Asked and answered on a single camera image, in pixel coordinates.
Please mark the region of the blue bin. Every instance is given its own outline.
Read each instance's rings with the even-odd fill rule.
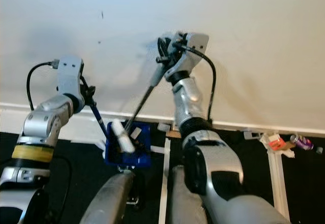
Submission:
[[[150,125],[144,122],[134,122],[131,126],[130,132],[139,127],[141,133],[137,137],[141,147],[136,147],[136,150],[132,154],[121,153],[118,141],[115,137],[115,134],[112,130],[112,123],[107,124],[107,133],[108,140],[106,140],[106,152],[105,152],[105,163],[108,165],[114,166],[134,166],[139,168],[150,167],[150,146],[151,146],[151,137],[150,137]]]

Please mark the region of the white wall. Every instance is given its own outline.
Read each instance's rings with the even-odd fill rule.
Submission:
[[[84,59],[102,111],[133,112],[155,68],[156,38],[197,31],[210,35],[207,55],[217,68],[214,120],[322,131],[324,5],[325,0],[1,0],[0,101],[27,105],[28,70],[72,53]],[[208,66],[200,64],[195,75],[206,88],[207,104]],[[55,71],[36,72],[34,104],[54,95],[55,84]],[[162,82],[142,114],[173,112],[171,87]]]

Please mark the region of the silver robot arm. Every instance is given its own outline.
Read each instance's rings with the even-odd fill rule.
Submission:
[[[202,34],[176,34],[168,45],[169,55],[174,56],[169,60],[179,56],[175,42],[204,53],[208,39]],[[201,196],[214,223],[289,223],[264,199],[245,194],[240,160],[206,120],[201,93],[195,79],[189,76],[201,57],[185,50],[181,52],[165,78],[173,85],[175,123],[183,139],[187,188]]]
[[[48,196],[43,187],[62,126],[85,105],[80,91],[83,61],[67,56],[58,65],[58,95],[31,111],[12,153],[11,164],[0,178],[2,218],[16,216],[18,223],[41,223]]]

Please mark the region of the white baseboard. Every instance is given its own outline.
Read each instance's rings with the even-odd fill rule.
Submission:
[[[26,105],[0,103],[0,132],[19,134],[29,112],[29,106]],[[101,115],[105,124],[107,124],[113,118],[128,119],[131,117],[130,113],[116,113],[109,111],[101,111]],[[137,117],[137,120],[170,124],[172,124],[174,121],[172,117],[159,117],[141,114]],[[231,131],[272,131],[279,133],[299,133],[305,136],[325,137],[325,130],[231,123],[224,121],[214,121],[213,125],[217,129]],[[82,110],[80,113],[70,118],[69,123],[61,129],[59,138],[80,143],[95,143],[105,139],[91,110]]]

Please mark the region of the purple can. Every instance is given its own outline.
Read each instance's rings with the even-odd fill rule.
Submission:
[[[291,135],[290,141],[304,150],[311,150],[314,147],[309,139],[306,139],[304,136],[298,134]]]

